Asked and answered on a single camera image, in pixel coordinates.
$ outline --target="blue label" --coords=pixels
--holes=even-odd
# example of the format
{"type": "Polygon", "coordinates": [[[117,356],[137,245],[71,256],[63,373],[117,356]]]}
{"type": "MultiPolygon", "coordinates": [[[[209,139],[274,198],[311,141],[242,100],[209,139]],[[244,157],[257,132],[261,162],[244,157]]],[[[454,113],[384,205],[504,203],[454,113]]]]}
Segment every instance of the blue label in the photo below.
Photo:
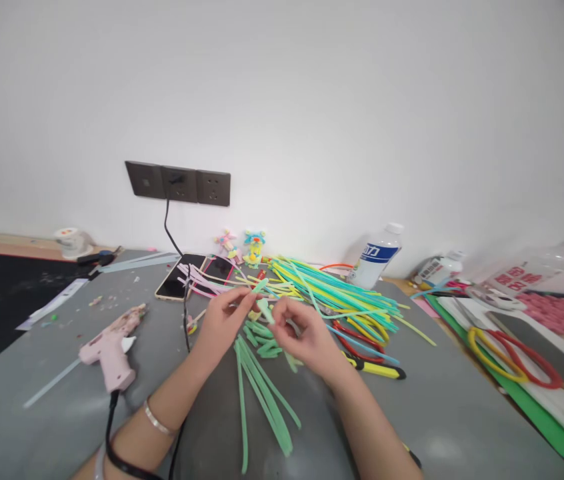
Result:
{"type": "Polygon", "coordinates": [[[398,251],[399,248],[380,247],[372,243],[367,243],[367,247],[364,249],[364,252],[362,252],[360,258],[372,263],[388,263],[398,251]]]}

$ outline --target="bottle cap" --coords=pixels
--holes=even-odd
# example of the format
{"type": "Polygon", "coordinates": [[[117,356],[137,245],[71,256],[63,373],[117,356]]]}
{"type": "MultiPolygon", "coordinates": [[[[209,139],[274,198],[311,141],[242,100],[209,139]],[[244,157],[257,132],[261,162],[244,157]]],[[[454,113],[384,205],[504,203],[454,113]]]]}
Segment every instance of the bottle cap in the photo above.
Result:
{"type": "Polygon", "coordinates": [[[466,256],[467,254],[462,250],[449,250],[449,252],[445,255],[446,258],[450,258],[455,261],[462,261],[462,259],[466,256]]]}
{"type": "Polygon", "coordinates": [[[390,223],[386,227],[384,227],[384,230],[399,235],[400,233],[404,232],[404,225],[400,225],[399,223],[390,223]]]}

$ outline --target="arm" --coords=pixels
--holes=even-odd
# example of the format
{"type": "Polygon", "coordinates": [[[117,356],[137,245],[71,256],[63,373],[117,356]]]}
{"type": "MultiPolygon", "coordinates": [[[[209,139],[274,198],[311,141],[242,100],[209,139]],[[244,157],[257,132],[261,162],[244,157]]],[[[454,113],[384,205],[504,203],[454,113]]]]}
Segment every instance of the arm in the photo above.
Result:
{"type": "MultiPolygon", "coordinates": [[[[153,416],[166,428],[180,429],[202,385],[230,348],[256,299],[257,296],[244,287],[230,290],[209,302],[193,350],[149,399],[153,416]],[[234,302],[239,302],[239,306],[232,307],[234,302]]],[[[154,471],[164,460],[173,440],[155,428],[141,408],[118,430],[112,446],[126,462],[154,471]]],[[[94,467],[95,456],[78,470],[74,480],[93,480],[94,467]]],[[[107,457],[104,476],[106,480],[134,478],[118,470],[107,457]]]]}
{"type": "Polygon", "coordinates": [[[280,347],[320,375],[333,391],[355,464],[363,480],[420,480],[422,472],[402,445],[360,374],[340,353],[320,315],[283,298],[271,331],[280,347]],[[299,338],[287,319],[302,330],[299,338]]]}

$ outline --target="gray table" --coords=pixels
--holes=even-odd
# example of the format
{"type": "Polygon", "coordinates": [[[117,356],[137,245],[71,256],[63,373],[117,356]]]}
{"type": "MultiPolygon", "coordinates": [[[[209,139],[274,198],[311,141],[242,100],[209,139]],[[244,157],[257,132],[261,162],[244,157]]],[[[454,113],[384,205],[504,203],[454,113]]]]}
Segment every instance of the gray table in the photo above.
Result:
{"type": "MultiPolygon", "coordinates": [[[[145,252],[126,251],[120,260],[145,252]]],[[[116,412],[118,427],[186,356],[182,305],[153,293],[166,265],[100,275],[58,310],[58,321],[36,325],[0,355],[0,479],[63,479],[98,448],[109,396],[98,365],[80,365],[30,409],[22,405],[75,360],[90,340],[129,307],[146,302],[129,360],[138,378],[116,412]],[[89,307],[102,295],[103,302],[89,307]]],[[[489,384],[446,334],[393,284],[380,292],[412,306],[405,318],[437,342],[432,347],[406,328],[388,354],[408,378],[363,373],[398,434],[422,460],[428,479],[564,479],[564,462],[489,384]]],[[[193,295],[196,315],[206,300],[193,295]]],[[[337,412],[324,383],[306,368],[293,374],[284,358],[263,361],[280,392],[302,420],[287,417],[294,451],[285,459],[250,387],[245,388],[249,429],[248,479],[355,478],[356,470],[337,412]]],[[[232,350],[200,392],[184,430],[177,478],[239,478],[241,428],[237,368],[232,350]]],[[[166,462],[161,474],[166,476],[166,462]]]]}

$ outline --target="hand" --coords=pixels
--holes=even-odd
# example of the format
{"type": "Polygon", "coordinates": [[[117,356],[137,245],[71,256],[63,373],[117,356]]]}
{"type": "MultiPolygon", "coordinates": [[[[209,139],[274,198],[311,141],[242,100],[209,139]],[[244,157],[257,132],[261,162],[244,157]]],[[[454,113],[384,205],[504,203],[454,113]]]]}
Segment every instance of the hand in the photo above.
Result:
{"type": "Polygon", "coordinates": [[[248,287],[240,287],[211,299],[193,352],[201,353],[215,368],[235,340],[250,310],[259,311],[255,305],[258,298],[262,295],[252,293],[248,287]]]}
{"type": "Polygon", "coordinates": [[[283,297],[273,307],[273,332],[278,345],[292,356],[304,362],[308,368],[332,384],[349,364],[335,344],[324,320],[316,310],[296,300],[283,297]],[[301,330],[298,337],[287,319],[293,320],[301,330]]]}

